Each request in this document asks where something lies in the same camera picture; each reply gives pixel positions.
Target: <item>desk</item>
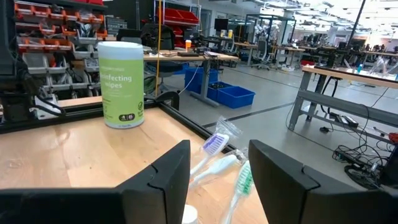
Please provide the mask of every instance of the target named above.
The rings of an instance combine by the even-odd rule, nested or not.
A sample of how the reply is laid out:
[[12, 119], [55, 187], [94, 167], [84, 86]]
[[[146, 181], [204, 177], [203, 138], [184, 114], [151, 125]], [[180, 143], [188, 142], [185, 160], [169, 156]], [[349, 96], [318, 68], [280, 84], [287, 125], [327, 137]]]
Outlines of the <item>desk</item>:
[[316, 47], [309, 47], [309, 46], [299, 46], [300, 49], [304, 49], [304, 50], [316, 50]]
[[[160, 54], [176, 54], [178, 52], [178, 50], [161, 50]], [[225, 55], [225, 54], [217, 54], [217, 53], [213, 53], [215, 55], [217, 55], [218, 60], [239, 60], [237, 57], [234, 56], [229, 56], [229, 55]], [[156, 62], [158, 59], [157, 55], [144, 55], [144, 61], [145, 62]], [[213, 100], [207, 98], [207, 91], [208, 91], [208, 83], [209, 83], [209, 76], [206, 75], [209, 73], [210, 71], [210, 61], [209, 61], [209, 56], [199, 56], [199, 57], [180, 57], [180, 56], [173, 56], [173, 57], [165, 57], [165, 56], [160, 56], [159, 60], [161, 62], [164, 61], [184, 61], [184, 62], [204, 62], [203, 63], [203, 68], [204, 72], [203, 73], [203, 78], [202, 78], [202, 84], [201, 84], [201, 93], [194, 93], [191, 92], [191, 95], [193, 97], [195, 97], [196, 99], [207, 103], [211, 106], [219, 106], [219, 104], [217, 102], [214, 102]], [[79, 61], [79, 62], [74, 62], [74, 65], [78, 65], [78, 66], [82, 66], [83, 61]]]
[[386, 56], [386, 57], [398, 57], [398, 54], [391, 54], [391, 53], [384, 53], [384, 52], [370, 52], [370, 51], [364, 51], [365, 53], [365, 59], [363, 60], [363, 65], [365, 66], [366, 59], [368, 59], [368, 55], [379, 55], [381, 57]]
[[[330, 108], [334, 108], [339, 111], [343, 111], [345, 113], [353, 114], [355, 116], [359, 116], [365, 119], [370, 119], [376, 121], [378, 123], [383, 123], [389, 126], [393, 126], [398, 128], [398, 115], [395, 113], [390, 113], [387, 111], [375, 109], [375, 108], [366, 108], [363, 105], [359, 105], [357, 103], [352, 103], [350, 101], [341, 100], [338, 98], [334, 98], [331, 96], [322, 95], [323, 86], [325, 85], [326, 76], [343, 78], [347, 80], [354, 80], [363, 83], [369, 83], [373, 85], [385, 86], [389, 88], [398, 88], [398, 82], [389, 82], [387, 80], [377, 80], [369, 77], [359, 76], [359, 75], [349, 75], [344, 72], [351, 72], [351, 70], [347, 68], [340, 68], [339, 70], [324, 70], [315, 68], [314, 66], [304, 66], [303, 67], [304, 76], [300, 85], [300, 89], [297, 93], [296, 101], [294, 104], [292, 117], [290, 118], [289, 129], [294, 130], [295, 125], [297, 124], [297, 120], [300, 115], [307, 115], [307, 121], [311, 121], [312, 118], [320, 119], [322, 121], [329, 122], [331, 124], [342, 126], [341, 123], [337, 123], [331, 121], [323, 116], [319, 116], [316, 113], [316, 108], [319, 105], [327, 106]], [[312, 73], [317, 73], [320, 75], [317, 87], [314, 92], [308, 90], [308, 85], [310, 83]], [[304, 101], [311, 102], [309, 108], [302, 109], [302, 105]], [[361, 133], [362, 129], [352, 129], [352, 131], [356, 131], [357, 133]], [[390, 142], [388, 137], [380, 137], [379, 133], [372, 133], [366, 130], [368, 136], [375, 138], [380, 141]]]
[[292, 53], [292, 58], [290, 59], [290, 63], [289, 63], [289, 66], [291, 67], [292, 66], [292, 64], [293, 64], [293, 59], [294, 59], [294, 55], [296, 54], [296, 52], [304, 52], [305, 50], [304, 49], [297, 49], [297, 48], [294, 48], [294, 47], [276, 47], [276, 49], [278, 49], [278, 50], [288, 50], [289, 52], [291, 52]]
[[221, 53], [222, 49], [224, 48], [224, 43], [223, 43], [224, 41], [225, 42], [233, 41], [232, 38], [227, 38], [227, 37], [205, 37], [203, 40], [208, 43], [217, 44], [218, 53]]
[[257, 48], [257, 45], [254, 44], [245, 44], [245, 43], [235, 43], [238, 47], [246, 47], [250, 49], [249, 58], [248, 58], [248, 66], [251, 64], [251, 57], [253, 55], [253, 50]]
[[[68, 106], [82, 103], [92, 103], [92, 98], [60, 101]], [[170, 110], [165, 104], [145, 109], [145, 122], [132, 129], [109, 128], [99, 117], [2, 134], [0, 188], [114, 187], [181, 140], [189, 139], [195, 153], [204, 140], [175, 119], [181, 116], [178, 111]], [[237, 174], [188, 193], [187, 203], [197, 208], [201, 223], [219, 223]], [[233, 219], [234, 224], [267, 223], [255, 189]]]

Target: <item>white toothbrush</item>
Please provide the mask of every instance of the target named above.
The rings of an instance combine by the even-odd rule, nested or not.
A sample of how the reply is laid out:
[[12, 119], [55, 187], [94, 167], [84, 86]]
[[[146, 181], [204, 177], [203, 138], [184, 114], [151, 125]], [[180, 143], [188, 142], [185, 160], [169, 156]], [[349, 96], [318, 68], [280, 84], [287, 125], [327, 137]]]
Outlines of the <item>white toothbrush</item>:
[[223, 224], [230, 224], [232, 221], [233, 212], [238, 204], [241, 197], [247, 197], [251, 193], [253, 185], [253, 176], [251, 175], [250, 163], [246, 161], [241, 170], [239, 171], [238, 179], [235, 183], [235, 194], [229, 203], [228, 214], [225, 217]]
[[229, 155], [222, 159], [217, 160], [214, 162], [206, 171], [202, 172], [201, 174], [197, 175], [193, 181], [189, 184], [189, 188], [196, 186], [202, 179], [207, 177], [208, 175], [218, 175], [222, 172], [226, 171], [228, 168], [233, 166], [235, 163], [239, 162], [238, 158], [235, 155]]
[[203, 145], [203, 150], [207, 156], [199, 162], [190, 172], [191, 177], [196, 174], [212, 157], [220, 153], [229, 141], [229, 136], [226, 134], [216, 133], [206, 140]]

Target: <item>yellow pole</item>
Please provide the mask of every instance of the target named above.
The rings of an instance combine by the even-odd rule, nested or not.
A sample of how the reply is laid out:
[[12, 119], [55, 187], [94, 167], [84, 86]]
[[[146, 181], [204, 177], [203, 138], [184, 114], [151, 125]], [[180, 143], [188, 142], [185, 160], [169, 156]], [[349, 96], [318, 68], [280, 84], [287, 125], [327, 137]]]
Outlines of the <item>yellow pole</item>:
[[159, 0], [159, 35], [157, 42], [157, 68], [156, 68], [156, 86], [155, 96], [157, 96], [157, 82], [159, 79], [159, 64], [160, 64], [160, 40], [162, 37], [162, 0]]

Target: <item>white lid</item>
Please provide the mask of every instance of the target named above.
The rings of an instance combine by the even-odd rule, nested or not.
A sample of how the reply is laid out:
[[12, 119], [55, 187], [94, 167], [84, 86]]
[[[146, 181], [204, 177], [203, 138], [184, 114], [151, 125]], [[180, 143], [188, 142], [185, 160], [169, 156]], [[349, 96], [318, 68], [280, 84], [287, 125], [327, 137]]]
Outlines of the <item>white lid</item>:
[[123, 42], [123, 41], [102, 41], [102, 42], [98, 43], [98, 46], [142, 49], [141, 44], [136, 44], [136, 43], [132, 43], [132, 42]]
[[98, 56], [100, 59], [143, 60], [144, 50], [141, 44], [123, 41], [102, 41], [98, 43]]
[[182, 224], [197, 224], [198, 223], [198, 211], [194, 206], [185, 205], [184, 215], [182, 217]]

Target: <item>green toothbrush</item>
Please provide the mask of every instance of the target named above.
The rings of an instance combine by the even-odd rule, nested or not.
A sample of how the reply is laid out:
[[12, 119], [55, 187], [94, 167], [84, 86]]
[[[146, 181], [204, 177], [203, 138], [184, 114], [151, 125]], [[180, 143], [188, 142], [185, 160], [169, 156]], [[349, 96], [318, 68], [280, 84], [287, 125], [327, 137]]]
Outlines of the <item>green toothbrush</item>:
[[233, 212], [238, 204], [241, 197], [247, 197], [251, 193], [251, 188], [253, 186], [253, 176], [251, 175], [250, 163], [246, 161], [241, 170], [239, 171], [239, 176], [235, 183], [235, 194], [229, 203], [229, 211], [225, 217], [223, 224], [230, 224], [232, 221]]

